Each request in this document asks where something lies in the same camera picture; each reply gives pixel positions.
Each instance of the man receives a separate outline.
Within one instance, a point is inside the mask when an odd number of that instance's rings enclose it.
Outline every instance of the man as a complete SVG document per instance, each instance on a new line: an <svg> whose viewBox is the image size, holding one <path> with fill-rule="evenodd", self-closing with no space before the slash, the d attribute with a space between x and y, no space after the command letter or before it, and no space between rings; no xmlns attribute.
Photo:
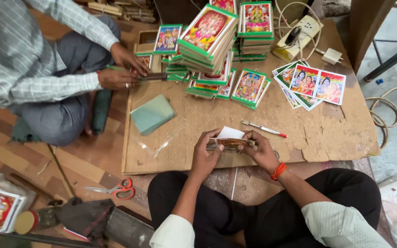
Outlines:
<svg viewBox="0 0 397 248"><path fill-rule="evenodd" d="M239 146L284 190L258 206L244 206L202 185L215 168L223 145L206 150L201 135L189 177L182 172L158 174L148 187L148 204L156 232L153 248L237 248L225 235L244 230L248 248L389 248L376 232L381 194L366 174L341 168L326 169L306 180L280 163L269 140L255 131L257 150Z"/></svg>
<svg viewBox="0 0 397 248"><path fill-rule="evenodd" d="M91 134L97 90L125 89L138 82L115 63L150 70L119 43L120 30L109 17L96 18L71 0L25 0L74 31L55 44L41 33L21 0L0 0L0 108L21 116L44 142L64 146L84 130ZM85 74L74 75L82 69Z"/></svg>

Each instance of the striped shirt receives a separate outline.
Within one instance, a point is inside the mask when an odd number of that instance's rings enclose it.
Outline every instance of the striped shirt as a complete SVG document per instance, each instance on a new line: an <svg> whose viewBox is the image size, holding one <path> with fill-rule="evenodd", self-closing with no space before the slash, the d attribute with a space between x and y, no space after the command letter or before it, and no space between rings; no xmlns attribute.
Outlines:
<svg viewBox="0 0 397 248"><path fill-rule="evenodd" d="M107 25L71 0L25 0L108 51L119 40ZM0 107L60 101L100 89L96 72L52 76L66 68L21 0L0 0Z"/></svg>

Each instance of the power socket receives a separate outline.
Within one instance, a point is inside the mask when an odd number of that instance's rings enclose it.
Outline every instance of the power socket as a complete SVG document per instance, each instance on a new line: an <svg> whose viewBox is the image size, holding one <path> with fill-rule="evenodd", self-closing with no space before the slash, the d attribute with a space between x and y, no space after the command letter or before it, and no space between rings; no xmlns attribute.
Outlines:
<svg viewBox="0 0 397 248"><path fill-rule="evenodd" d="M311 42L311 38L307 36L307 34L314 38L324 25L321 24L320 27L319 23L315 19L313 19L309 15L306 15L295 26L301 27L301 33L297 37L297 39L300 40L300 46L302 47L302 49L304 49L306 45ZM275 54L278 58L284 60L287 63L289 63L292 59L295 58L295 56L300 53L300 47L298 45L298 42L295 42L295 44L290 48L280 49L283 47L287 47L285 41L291 31L292 30L290 30L283 38L281 38L281 40L275 45L273 49L273 54Z"/></svg>

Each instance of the foot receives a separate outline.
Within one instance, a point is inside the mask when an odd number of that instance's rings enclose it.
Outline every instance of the foot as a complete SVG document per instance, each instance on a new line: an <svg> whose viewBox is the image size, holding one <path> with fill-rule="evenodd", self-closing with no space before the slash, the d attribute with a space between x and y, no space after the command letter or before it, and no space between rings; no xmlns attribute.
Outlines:
<svg viewBox="0 0 397 248"><path fill-rule="evenodd" d="M94 110L94 100L96 99L97 91L93 91L88 93L88 99L90 101L90 108L88 109L88 117L85 123L84 132L88 136L93 136L93 131L91 130L91 120L93 119L93 110Z"/></svg>

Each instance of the orange thread bracelet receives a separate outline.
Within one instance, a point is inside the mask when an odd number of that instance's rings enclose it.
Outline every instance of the orange thread bracelet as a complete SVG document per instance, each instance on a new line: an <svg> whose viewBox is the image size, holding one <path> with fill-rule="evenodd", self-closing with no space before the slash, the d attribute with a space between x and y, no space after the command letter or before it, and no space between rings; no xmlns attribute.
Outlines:
<svg viewBox="0 0 397 248"><path fill-rule="evenodd" d="M275 171L273 172L273 174L270 176L272 179L274 179L275 181L277 181L277 178L281 175L281 173L283 173L284 170L287 169L286 164L284 164L283 162L280 163L280 165L275 168Z"/></svg>

